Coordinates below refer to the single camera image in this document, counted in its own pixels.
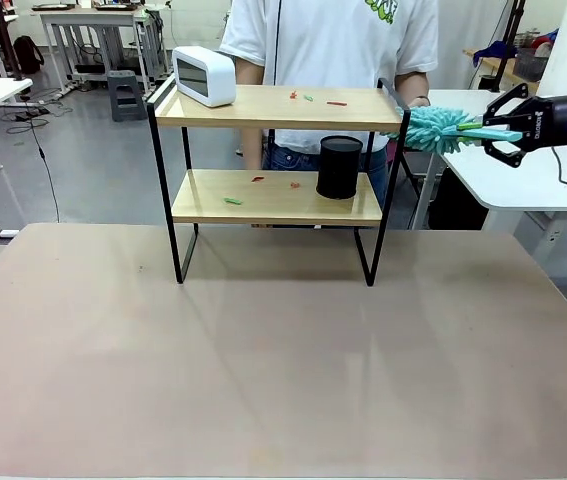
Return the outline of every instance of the wooden shelf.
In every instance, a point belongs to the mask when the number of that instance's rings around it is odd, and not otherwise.
[[[265,177],[252,182],[255,176]],[[376,227],[381,209],[364,173],[357,194],[330,200],[316,193],[317,172],[188,170],[172,207],[175,223]],[[291,183],[299,183],[292,188]],[[225,198],[243,202],[228,204]]]
[[[474,54],[477,51],[478,50],[465,49],[465,50],[463,50],[463,53],[465,55],[467,55],[468,57],[473,59]],[[498,70],[499,66],[501,65],[501,59],[500,58],[483,57],[483,58],[481,58],[481,62],[483,62],[485,65],[487,65],[488,67],[490,67],[494,70]],[[515,75],[514,74],[514,64],[515,63],[516,63],[516,59],[514,59],[514,58],[511,58],[510,60],[508,60],[507,66],[505,67],[505,73],[503,74],[503,77],[507,78],[511,82],[515,82],[515,83],[527,83],[528,86],[530,87],[530,93],[536,94],[536,92],[539,89],[539,82],[530,82],[528,80],[525,80],[524,78],[519,77],[518,75]]]
[[[298,97],[290,98],[296,90]],[[304,95],[313,97],[310,102]],[[328,105],[328,101],[347,106]],[[176,87],[156,109],[160,126],[287,128],[298,130],[399,131],[396,103],[378,88],[238,85],[236,101],[208,108]]]

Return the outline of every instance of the robotic arm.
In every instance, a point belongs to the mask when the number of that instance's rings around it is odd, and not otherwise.
[[[528,87],[521,84],[492,102],[483,116],[483,125],[507,125],[510,130],[523,133],[523,138],[514,145],[519,150],[505,153],[491,140],[484,140],[485,152],[491,157],[517,168],[529,152],[545,147],[567,145],[567,96],[540,98],[524,101],[510,113],[497,115],[498,111],[515,98],[528,98]]]

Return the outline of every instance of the person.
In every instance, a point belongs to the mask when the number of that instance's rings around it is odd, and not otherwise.
[[[438,65],[438,0],[234,0],[221,52],[236,58],[238,84],[376,87],[393,79],[411,107],[429,105],[427,72]],[[241,131],[245,168],[317,170],[320,141],[368,133],[277,130],[271,156],[260,129]],[[387,137],[376,135],[370,181],[387,193]]]

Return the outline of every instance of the gray tabletop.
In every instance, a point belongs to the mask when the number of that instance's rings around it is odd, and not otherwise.
[[[203,227],[177,286],[164,228],[32,225],[0,475],[567,477],[567,302],[480,232],[392,232],[368,288],[351,232]]]

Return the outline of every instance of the shelving unit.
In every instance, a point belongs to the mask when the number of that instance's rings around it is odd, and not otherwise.
[[[464,49],[463,53],[470,58],[474,58],[474,54],[478,50],[476,49]],[[492,58],[492,57],[484,57],[481,59],[481,64],[485,65],[488,68],[491,68],[493,72],[499,69],[501,64],[500,58]],[[537,90],[539,89],[540,82],[529,82],[524,78],[519,77],[518,75],[514,74],[514,64],[516,63],[516,59],[510,58],[507,62],[507,65],[504,70],[504,77],[509,80],[510,82],[514,83],[515,85],[526,83],[530,89],[530,93],[536,94]]]
[[[264,178],[252,182],[257,176]],[[322,197],[314,188],[317,179],[317,172],[189,170],[172,206],[172,219],[174,223],[379,226],[382,213],[366,174],[359,174],[357,194],[349,200]],[[242,204],[226,203],[228,197]]]
[[[372,286],[380,258],[389,211],[396,186],[398,167],[411,112],[386,80],[378,88],[297,88],[299,96],[290,98],[295,89],[287,86],[239,85],[232,105],[208,108],[177,91],[170,77],[149,99],[148,118],[161,184],[174,269],[178,283],[183,283],[192,251],[198,238],[199,224],[326,225],[352,227],[368,285]],[[304,98],[311,96],[313,101]],[[329,105],[343,102],[347,106]],[[404,113],[397,111],[400,106]],[[187,173],[172,203],[167,185],[159,127],[180,127]],[[357,194],[348,200],[331,200],[316,193],[316,172],[280,172],[193,169],[189,127],[269,129],[270,145],[275,129],[367,131],[369,171],[375,132],[399,133],[397,158],[392,163],[388,193],[383,209],[379,206],[367,173],[359,174]],[[263,177],[253,181],[254,177]],[[239,204],[225,199],[238,200]],[[174,223],[192,223],[183,264]],[[372,265],[369,266],[359,235],[359,227],[379,229]]]

